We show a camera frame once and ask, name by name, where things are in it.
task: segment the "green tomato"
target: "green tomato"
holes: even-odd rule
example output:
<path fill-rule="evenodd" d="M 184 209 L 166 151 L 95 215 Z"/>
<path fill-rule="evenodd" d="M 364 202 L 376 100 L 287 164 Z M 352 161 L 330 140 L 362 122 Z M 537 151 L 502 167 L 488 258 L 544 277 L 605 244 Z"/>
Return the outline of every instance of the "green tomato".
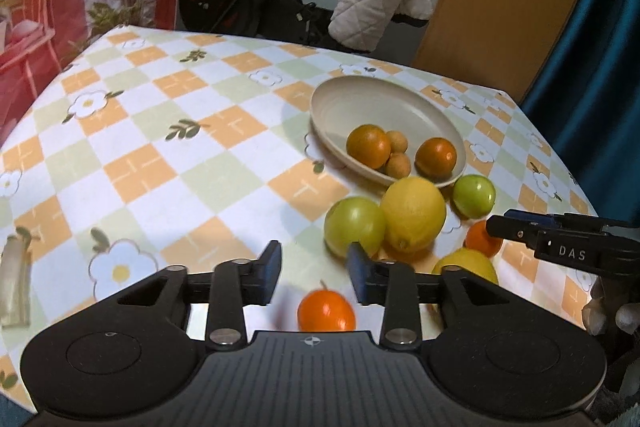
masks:
<path fill-rule="evenodd" d="M 479 219 L 491 212 L 495 204 L 495 187 L 480 174 L 461 176 L 453 185 L 453 202 L 470 219 Z"/>
<path fill-rule="evenodd" d="M 338 257 L 347 257 L 347 250 L 354 241 L 359 241 L 372 257 L 385 238 L 385 228 L 385 214 L 377 204 L 367 198 L 346 198 L 335 203 L 326 213 L 324 240 Z"/>

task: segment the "table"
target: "table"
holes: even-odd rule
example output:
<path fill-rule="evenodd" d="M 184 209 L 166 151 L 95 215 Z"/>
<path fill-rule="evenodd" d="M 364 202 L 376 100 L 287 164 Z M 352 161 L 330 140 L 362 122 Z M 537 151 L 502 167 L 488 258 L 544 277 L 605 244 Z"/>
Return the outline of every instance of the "table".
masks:
<path fill-rule="evenodd" d="M 296 44 L 116 28 L 47 87 L 2 147 L 0 239 L 15 227 L 36 236 L 30 325 L 0 330 L 0 371 L 18 376 L 2 392 L 33 410 L 18 371 L 27 341 L 168 264 L 210 271 L 277 239 L 281 295 L 320 280 L 348 292 L 322 241 L 324 214 L 350 194 L 379 198 L 382 187 L 331 158 L 309 128 L 314 87 L 342 74 L 384 78 L 436 104 L 465 139 L 465 172 L 494 182 L 494 212 L 594 214 L 503 92 Z M 432 255 L 415 267 L 460 247 L 467 228 L 448 208 Z M 511 243 L 495 266 L 503 286 L 581 324 L 592 276 Z M 279 302 L 294 317 L 293 301 Z M 437 331 L 430 320 L 423 313 L 426 335 Z"/>

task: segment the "curtain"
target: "curtain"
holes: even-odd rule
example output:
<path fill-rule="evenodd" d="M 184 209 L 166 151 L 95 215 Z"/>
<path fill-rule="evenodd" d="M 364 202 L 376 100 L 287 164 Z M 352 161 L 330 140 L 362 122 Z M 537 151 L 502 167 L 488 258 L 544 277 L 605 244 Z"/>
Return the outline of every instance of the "curtain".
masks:
<path fill-rule="evenodd" d="M 522 109 L 599 215 L 640 225 L 640 0 L 578 0 Z"/>

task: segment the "oval plate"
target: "oval plate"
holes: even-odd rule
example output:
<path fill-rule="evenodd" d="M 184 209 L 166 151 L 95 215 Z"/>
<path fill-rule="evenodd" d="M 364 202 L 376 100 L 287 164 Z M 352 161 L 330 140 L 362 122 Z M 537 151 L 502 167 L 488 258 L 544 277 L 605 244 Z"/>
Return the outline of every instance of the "oval plate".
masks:
<path fill-rule="evenodd" d="M 347 137 L 356 127 L 372 123 L 385 131 L 402 132 L 409 141 L 406 151 L 412 175 L 419 176 L 415 153 L 425 140 L 442 137 L 456 148 L 458 160 L 448 179 L 436 187 L 452 184 L 466 165 L 465 143 L 460 133 L 435 105 L 415 91 L 370 76 L 338 76 L 318 87 L 311 97 L 311 122 L 320 141 L 348 168 L 369 180 L 391 185 L 395 178 L 370 169 L 347 154 Z"/>

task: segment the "yellow lemon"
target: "yellow lemon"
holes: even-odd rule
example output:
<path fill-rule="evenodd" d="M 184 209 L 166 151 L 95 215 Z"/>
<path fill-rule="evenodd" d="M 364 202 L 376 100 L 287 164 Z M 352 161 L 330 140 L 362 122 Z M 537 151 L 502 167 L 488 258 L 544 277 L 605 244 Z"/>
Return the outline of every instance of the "yellow lemon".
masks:
<path fill-rule="evenodd" d="M 494 284 L 498 283 L 498 275 L 495 272 L 495 268 L 491 263 L 491 260 L 478 250 L 458 248 L 455 252 L 452 252 L 440 259 L 436 263 L 436 266 L 433 267 L 433 273 L 440 275 L 442 267 L 450 265 L 460 266 L 461 268 L 475 273 Z"/>
<path fill-rule="evenodd" d="M 385 239 L 402 253 L 427 247 L 442 230 L 447 204 L 438 188 L 409 176 L 391 185 L 380 201 L 385 214 Z"/>

